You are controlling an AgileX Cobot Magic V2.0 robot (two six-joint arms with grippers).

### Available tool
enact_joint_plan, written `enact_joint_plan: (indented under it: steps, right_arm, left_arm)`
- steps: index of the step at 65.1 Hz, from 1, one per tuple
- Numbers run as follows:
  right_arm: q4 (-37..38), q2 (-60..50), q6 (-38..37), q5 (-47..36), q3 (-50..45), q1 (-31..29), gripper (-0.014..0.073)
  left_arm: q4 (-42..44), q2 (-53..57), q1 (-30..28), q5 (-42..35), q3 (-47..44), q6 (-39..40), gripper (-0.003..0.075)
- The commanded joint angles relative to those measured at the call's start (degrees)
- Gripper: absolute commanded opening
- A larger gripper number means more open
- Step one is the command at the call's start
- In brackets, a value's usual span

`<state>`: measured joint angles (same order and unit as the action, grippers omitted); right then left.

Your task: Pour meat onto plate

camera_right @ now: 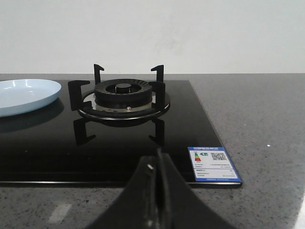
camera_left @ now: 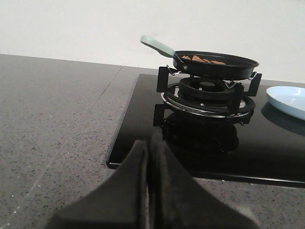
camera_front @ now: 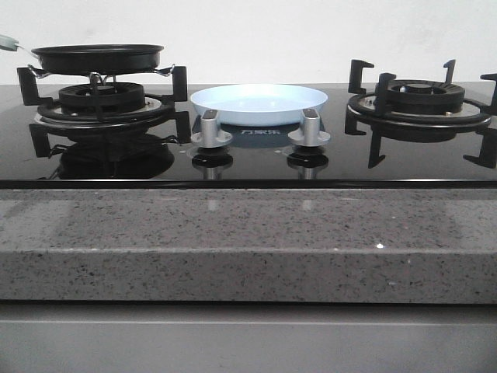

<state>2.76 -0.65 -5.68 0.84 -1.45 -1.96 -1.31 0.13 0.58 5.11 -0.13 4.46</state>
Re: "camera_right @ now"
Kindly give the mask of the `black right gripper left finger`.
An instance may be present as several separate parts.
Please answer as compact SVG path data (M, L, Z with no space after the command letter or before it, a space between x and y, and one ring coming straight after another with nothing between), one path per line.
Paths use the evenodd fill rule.
M156 229L156 157L143 156L119 197L88 228Z

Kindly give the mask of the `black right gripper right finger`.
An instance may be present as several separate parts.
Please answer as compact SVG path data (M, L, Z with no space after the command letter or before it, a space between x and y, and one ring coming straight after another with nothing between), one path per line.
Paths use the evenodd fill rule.
M171 157L157 149L161 229L233 229L191 190Z

